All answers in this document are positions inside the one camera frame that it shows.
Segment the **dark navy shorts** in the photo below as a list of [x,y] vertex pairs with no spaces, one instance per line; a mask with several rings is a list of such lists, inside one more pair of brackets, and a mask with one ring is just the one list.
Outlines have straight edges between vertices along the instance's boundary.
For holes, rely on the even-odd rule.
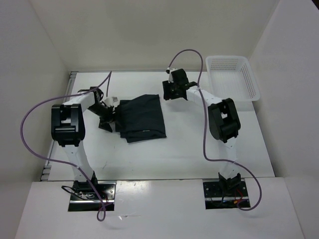
[[159,95],[121,100],[115,108],[115,131],[127,143],[166,138]]

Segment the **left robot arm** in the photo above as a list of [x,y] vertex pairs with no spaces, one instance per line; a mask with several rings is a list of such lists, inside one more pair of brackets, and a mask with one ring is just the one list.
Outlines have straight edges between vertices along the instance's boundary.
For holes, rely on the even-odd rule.
[[51,136],[64,149],[69,162],[76,165],[73,168],[75,193],[82,193],[88,199],[94,199],[99,194],[106,198],[85,153],[83,113],[86,110],[94,113],[99,117],[98,128],[112,132],[110,123],[114,121],[114,107],[102,101],[104,93],[99,88],[90,87],[78,93],[79,96],[51,107]]

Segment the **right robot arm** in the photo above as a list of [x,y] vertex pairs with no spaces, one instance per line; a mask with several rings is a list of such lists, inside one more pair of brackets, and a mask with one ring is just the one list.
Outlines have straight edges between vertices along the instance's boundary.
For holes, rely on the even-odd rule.
[[207,131],[226,147],[229,159],[211,159],[210,162],[235,163],[235,143],[241,123],[234,101],[219,98],[202,89],[196,82],[190,82],[183,69],[167,68],[168,80],[163,81],[163,98],[183,98],[202,106],[204,109],[203,154],[206,154]]

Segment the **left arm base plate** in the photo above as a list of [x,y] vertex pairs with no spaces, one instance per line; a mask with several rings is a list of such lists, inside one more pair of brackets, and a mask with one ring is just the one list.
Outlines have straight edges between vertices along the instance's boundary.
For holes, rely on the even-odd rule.
[[[100,182],[95,187],[106,205],[106,211],[114,211],[116,183]],[[70,194],[69,212],[97,212],[102,210],[101,201],[87,182],[75,181],[72,186],[62,186],[61,188]]]

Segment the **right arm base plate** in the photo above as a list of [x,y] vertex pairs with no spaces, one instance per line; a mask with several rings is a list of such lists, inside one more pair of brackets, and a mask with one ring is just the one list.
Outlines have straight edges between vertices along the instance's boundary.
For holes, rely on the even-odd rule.
[[241,181],[236,189],[223,193],[217,180],[203,181],[205,209],[251,208],[245,181]]

